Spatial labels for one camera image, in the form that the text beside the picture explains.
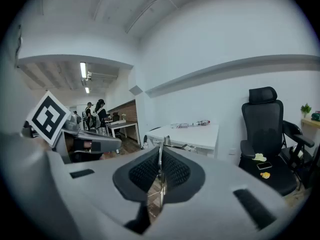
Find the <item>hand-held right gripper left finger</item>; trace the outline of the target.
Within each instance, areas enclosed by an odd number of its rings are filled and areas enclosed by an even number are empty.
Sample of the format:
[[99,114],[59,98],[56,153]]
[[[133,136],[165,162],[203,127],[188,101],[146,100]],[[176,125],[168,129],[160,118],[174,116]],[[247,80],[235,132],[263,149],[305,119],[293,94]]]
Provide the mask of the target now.
[[158,150],[144,149],[107,160],[65,164],[46,154],[52,201],[48,235],[57,240],[161,240],[150,224],[147,193],[129,177],[131,167],[151,165]]

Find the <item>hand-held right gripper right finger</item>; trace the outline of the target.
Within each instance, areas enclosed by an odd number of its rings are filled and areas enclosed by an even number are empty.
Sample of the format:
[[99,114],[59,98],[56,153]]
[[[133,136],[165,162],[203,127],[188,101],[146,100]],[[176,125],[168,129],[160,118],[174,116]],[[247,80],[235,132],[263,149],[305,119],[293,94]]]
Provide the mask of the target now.
[[[179,155],[199,164],[205,173],[202,188],[190,200],[165,204],[149,228],[154,240],[265,240],[288,222],[290,208],[273,188],[234,164],[188,151]],[[259,230],[234,191],[246,189],[275,216]]]

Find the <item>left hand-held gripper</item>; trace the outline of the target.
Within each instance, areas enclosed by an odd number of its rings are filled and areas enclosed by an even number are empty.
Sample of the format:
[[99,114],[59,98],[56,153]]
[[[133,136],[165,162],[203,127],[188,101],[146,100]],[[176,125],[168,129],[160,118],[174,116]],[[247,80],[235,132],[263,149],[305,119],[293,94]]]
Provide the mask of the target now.
[[[46,141],[52,151],[60,154],[66,164],[96,161],[104,153],[121,147],[122,141],[118,138],[81,130],[75,122],[68,120],[70,115],[71,112],[50,91],[47,91],[26,121]],[[75,151],[69,155],[65,141],[67,136],[91,141],[91,148]]]

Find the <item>person's left hand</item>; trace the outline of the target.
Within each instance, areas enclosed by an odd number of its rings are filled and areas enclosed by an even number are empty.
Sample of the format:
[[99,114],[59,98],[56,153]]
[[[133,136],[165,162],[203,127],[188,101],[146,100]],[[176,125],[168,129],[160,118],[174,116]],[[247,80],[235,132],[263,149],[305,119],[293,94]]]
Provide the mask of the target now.
[[74,138],[73,136],[67,136],[65,138],[65,144],[69,155],[73,154],[76,151],[89,150],[92,146],[91,141]]

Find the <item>white table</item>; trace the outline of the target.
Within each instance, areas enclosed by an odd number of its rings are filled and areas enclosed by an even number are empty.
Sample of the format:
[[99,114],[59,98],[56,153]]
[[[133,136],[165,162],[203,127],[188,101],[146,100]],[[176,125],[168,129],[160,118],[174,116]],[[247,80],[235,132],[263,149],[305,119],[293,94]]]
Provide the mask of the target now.
[[188,128],[166,125],[145,133],[154,145],[165,141],[168,146],[189,147],[192,152],[210,158],[217,157],[218,134],[219,126],[212,123]]

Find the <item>grey top desk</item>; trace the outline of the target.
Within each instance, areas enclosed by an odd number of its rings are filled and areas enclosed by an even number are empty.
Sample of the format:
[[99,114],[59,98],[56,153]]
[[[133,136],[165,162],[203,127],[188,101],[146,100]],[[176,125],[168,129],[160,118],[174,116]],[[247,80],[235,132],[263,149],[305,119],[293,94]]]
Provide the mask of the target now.
[[126,130],[126,128],[131,127],[131,126],[135,126],[137,144],[140,145],[141,140],[140,140],[140,134],[139,134],[139,128],[138,128],[137,122],[127,121],[126,123],[116,124],[116,125],[110,125],[110,123],[106,123],[107,135],[110,136],[109,130],[111,130],[112,137],[115,138],[116,137],[115,130],[117,130],[117,129],[125,129]]

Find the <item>person's grey shirt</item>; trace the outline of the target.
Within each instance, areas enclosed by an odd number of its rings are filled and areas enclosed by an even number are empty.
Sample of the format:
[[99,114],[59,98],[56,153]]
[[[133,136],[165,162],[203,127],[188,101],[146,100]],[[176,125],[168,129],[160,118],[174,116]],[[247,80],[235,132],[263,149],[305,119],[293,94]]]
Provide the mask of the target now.
[[14,204],[49,240],[78,240],[41,146],[19,134],[0,133],[0,175]]

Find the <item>black mesh office chair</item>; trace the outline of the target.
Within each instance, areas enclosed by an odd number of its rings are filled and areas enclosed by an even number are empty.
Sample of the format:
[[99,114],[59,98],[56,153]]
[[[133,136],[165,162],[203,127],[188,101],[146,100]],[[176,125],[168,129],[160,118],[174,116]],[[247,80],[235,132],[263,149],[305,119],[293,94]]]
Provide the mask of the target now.
[[[239,167],[261,180],[280,195],[286,196],[297,187],[293,172],[280,156],[283,141],[283,103],[278,100],[275,89],[271,86],[249,90],[248,102],[241,107],[247,139],[240,142]],[[252,160],[261,153],[271,168],[259,170],[257,164],[262,161]],[[264,179],[260,173],[268,172],[270,177]]]

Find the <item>wooden shelf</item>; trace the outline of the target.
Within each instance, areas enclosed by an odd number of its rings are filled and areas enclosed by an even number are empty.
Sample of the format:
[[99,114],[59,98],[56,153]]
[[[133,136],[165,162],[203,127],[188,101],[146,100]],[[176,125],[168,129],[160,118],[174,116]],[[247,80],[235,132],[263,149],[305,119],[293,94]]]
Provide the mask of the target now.
[[306,124],[316,129],[320,129],[320,121],[315,121],[315,120],[312,120],[311,118],[302,118],[301,124],[302,125]]

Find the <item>small green potted plant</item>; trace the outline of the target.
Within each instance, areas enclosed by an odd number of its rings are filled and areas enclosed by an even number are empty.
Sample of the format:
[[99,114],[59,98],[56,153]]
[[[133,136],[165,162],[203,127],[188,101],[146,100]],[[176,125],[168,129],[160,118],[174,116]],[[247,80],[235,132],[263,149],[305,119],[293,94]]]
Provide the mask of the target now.
[[306,118],[306,116],[311,112],[312,108],[306,103],[305,105],[302,105],[300,108],[301,114],[303,118]]

